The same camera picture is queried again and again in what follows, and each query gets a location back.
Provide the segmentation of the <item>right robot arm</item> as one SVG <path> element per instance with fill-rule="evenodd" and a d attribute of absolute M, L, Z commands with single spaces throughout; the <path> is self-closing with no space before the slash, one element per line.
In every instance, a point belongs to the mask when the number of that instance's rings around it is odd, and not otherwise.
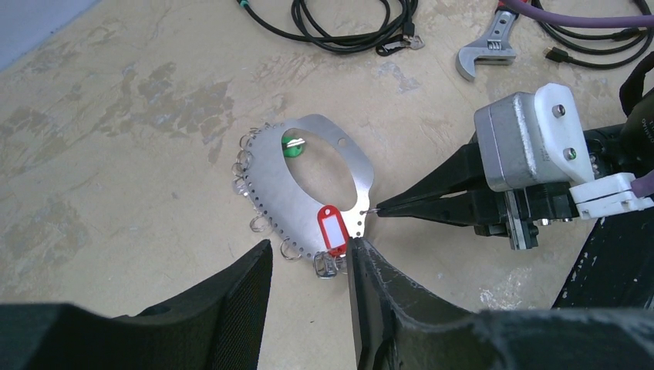
<path fill-rule="evenodd" d="M 653 307 L 653 57 L 619 90 L 626 121 L 582 129 L 567 86 L 549 83 L 479 109 L 475 132 L 380 217 L 412 217 L 538 244 L 552 221 L 593 220 L 555 308 Z"/>

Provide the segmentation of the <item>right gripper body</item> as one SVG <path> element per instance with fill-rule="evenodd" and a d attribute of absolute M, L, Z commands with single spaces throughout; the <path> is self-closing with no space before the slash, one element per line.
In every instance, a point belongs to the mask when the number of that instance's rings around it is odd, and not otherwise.
<path fill-rule="evenodd" d="M 538 246 L 539 227 L 580 217 L 569 183 L 546 183 L 503 193 L 482 189 L 472 200 L 475 234 L 506 237 L 513 250 Z"/>

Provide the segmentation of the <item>red tagged key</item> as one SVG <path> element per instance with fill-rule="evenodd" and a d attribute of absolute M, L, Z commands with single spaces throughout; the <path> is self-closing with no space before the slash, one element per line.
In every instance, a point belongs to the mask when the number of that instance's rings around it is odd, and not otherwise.
<path fill-rule="evenodd" d="M 349 232 L 340 210 L 325 205 L 318 211 L 317 221 L 327 252 L 333 257 L 346 254 Z"/>

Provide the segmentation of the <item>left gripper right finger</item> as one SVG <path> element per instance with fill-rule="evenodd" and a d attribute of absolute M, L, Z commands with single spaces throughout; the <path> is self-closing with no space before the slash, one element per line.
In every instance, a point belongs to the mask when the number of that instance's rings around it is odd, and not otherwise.
<path fill-rule="evenodd" d="M 651 369 L 642 309 L 472 312 L 392 266 L 366 239 L 346 253 L 358 369 Z"/>

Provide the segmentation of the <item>green tagged key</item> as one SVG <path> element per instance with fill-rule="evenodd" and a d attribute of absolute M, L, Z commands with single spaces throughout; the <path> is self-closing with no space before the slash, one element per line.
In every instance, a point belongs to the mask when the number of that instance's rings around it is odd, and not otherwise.
<path fill-rule="evenodd" d="M 283 136 L 281 138 L 281 148 L 283 156 L 286 158 L 296 158 L 303 153 L 306 141 L 301 137 Z"/>

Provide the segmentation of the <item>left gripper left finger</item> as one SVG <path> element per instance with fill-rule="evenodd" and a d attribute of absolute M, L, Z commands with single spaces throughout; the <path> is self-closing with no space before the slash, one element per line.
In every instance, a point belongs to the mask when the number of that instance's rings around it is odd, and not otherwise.
<path fill-rule="evenodd" d="M 255 369 L 271 290 L 262 240 L 186 291 L 115 318 L 73 304 L 4 304 L 3 369 Z"/>

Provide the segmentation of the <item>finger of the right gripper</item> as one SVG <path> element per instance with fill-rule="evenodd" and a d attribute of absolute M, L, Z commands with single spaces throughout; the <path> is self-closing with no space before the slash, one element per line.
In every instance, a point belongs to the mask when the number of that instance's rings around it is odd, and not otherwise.
<path fill-rule="evenodd" d="M 483 183 L 484 179 L 480 147 L 477 143 L 468 143 L 408 190 L 389 198 L 388 204 L 411 204 L 437 199 L 443 195 L 470 190 Z"/>
<path fill-rule="evenodd" d="M 506 207 L 501 197 L 491 190 L 471 190 L 454 197 L 399 196 L 376 205 L 379 217 L 412 217 L 458 227 L 502 224 Z"/>

